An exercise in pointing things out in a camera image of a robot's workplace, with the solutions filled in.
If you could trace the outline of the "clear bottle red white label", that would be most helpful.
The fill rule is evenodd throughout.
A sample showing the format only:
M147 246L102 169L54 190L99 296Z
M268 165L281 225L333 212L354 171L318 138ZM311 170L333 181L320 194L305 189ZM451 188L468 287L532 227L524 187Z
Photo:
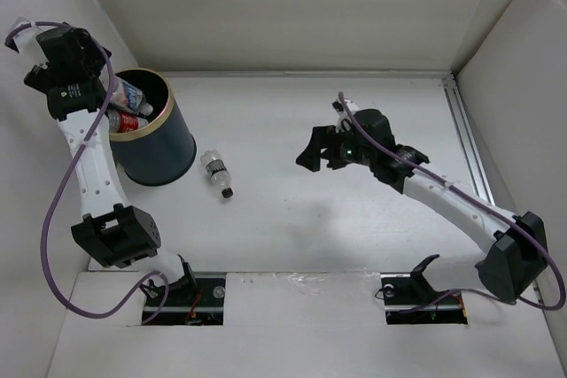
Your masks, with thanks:
M115 110L110 110L107 113L107 118L109 131L113 134L136 131L149 124L149 121L145 118Z

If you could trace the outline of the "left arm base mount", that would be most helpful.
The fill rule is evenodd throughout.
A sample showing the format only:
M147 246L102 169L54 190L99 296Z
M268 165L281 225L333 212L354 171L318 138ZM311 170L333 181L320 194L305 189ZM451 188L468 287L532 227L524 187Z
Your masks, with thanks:
M224 319L226 274L196 273L196 288L184 295L180 289L170 290L167 301L159 310L165 294L163 285L153 280L142 285L145 326L221 326Z

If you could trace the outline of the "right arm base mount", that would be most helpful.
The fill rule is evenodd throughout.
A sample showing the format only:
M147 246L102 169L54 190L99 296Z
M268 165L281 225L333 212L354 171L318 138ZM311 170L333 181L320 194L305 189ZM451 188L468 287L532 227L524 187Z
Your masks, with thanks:
M380 274L381 286L374 298L384 304L387 325L468 324L461 293L435 290L424 276L438 258L439 254L430 255L408 272Z

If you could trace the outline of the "clear bottle black label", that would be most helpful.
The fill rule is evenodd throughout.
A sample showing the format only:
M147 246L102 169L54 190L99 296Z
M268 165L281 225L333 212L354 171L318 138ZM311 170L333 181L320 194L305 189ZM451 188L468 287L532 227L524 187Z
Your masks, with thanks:
M231 175L217 150L206 150L200 157L200 162L212 186L221 193L224 199L233 195Z

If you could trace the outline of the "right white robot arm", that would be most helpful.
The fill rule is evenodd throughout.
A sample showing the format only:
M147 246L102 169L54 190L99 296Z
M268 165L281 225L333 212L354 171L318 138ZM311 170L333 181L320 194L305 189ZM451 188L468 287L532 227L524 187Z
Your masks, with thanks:
M335 125L314 127L296 163L311 172L350 164L366 166L380 182L431 208L466 234L482 251L474 265L481 284L505 303L515 302L548 263L538 251L547 240L542 219L517 215L483 202L449 183L429 159L398 144L389 120L376 109L347 116L338 109Z

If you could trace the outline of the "aluminium rail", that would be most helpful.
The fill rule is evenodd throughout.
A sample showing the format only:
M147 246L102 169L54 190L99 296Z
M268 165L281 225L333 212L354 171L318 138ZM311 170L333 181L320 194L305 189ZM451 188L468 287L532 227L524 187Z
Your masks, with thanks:
M479 197L492 204L494 202L493 192L485 173L484 164L470 126L469 117L457 82L451 73L441 81L453 117L455 130L462 146L472 187Z

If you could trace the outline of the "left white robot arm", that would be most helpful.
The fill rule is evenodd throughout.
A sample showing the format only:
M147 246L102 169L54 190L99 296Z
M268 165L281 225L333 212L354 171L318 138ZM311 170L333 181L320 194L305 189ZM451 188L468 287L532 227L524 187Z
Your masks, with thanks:
M82 202L82 218L71 228L75 243L101 266L137 266L164 280L156 286L144 279L146 295L191 302L198 284L189 263L162 248L152 216L134 207L120 185L106 116L111 91L100 80L102 73L114 76L110 51L87 30L53 21L22 20L4 44L32 57L24 83L46 96L50 116L66 137L73 159L56 195L75 175Z

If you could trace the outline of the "clear bottle orange blue label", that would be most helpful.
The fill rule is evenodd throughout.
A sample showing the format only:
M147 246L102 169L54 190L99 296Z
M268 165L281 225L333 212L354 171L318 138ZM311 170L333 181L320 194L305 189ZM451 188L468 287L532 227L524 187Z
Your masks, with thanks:
M112 89L110 104L124 112L148 117L153 112L153 107L147 102L144 92L124 81L115 75L113 84L109 85Z

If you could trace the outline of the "dark blue bin gold rim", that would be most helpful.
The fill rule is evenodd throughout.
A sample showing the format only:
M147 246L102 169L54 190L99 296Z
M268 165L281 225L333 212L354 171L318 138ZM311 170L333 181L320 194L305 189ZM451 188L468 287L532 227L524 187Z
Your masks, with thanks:
M147 126L110 134L115 161L140 185L156 187L176 181L193 165L197 145L173 90L160 74L149 69L127 69L116 75L142 90L153 112Z

